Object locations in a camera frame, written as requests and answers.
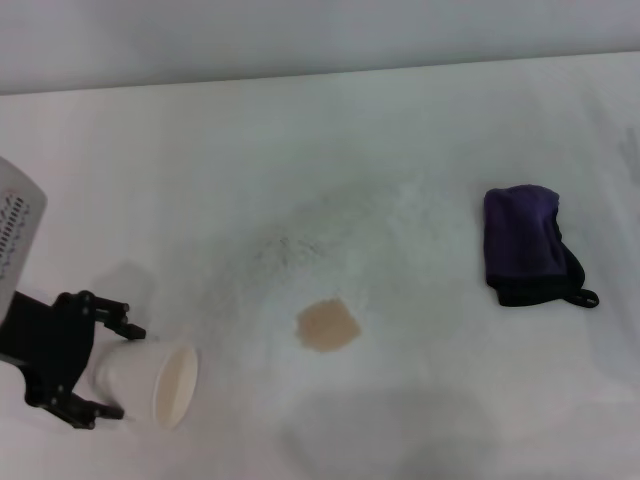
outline cup opening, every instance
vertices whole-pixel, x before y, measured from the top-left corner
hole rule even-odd
[[[195,349],[182,346],[165,362],[154,395],[155,421],[163,428],[175,428],[185,416],[198,378]]]

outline purple cloth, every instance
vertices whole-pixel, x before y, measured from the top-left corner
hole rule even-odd
[[[598,296],[582,288],[580,262],[562,243],[559,200],[557,193],[536,185],[485,195],[486,281],[500,305],[523,307],[560,298],[585,308],[598,305]]]
[[[557,193],[536,185],[487,192],[484,198],[487,276],[522,278],[567,273],[556,223],[559,199]]]

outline white wall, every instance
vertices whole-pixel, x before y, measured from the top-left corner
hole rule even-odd
[[[635,0],[4,0],[0,93],[635,50]]]

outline black strap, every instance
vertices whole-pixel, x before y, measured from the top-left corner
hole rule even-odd
[[[577,295],[570,295],[568,297],[564,297],[564,300],[577,305],[578,307],[584,308],[595,308],[600,304],[600,299],[596,292],[592,292],[591,290],[581,289]]]

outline wet stain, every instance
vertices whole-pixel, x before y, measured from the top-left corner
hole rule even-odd
[[[298,314],[297,336],[316,352],[333,352],[360,336],[360,326],[340,299],[323,300]]]
[[[638,135],[633,128],[627,128],[626,138],[619,143],[618,148],[627,164],[631,180],[640,185],[640,147],[638,147]]]

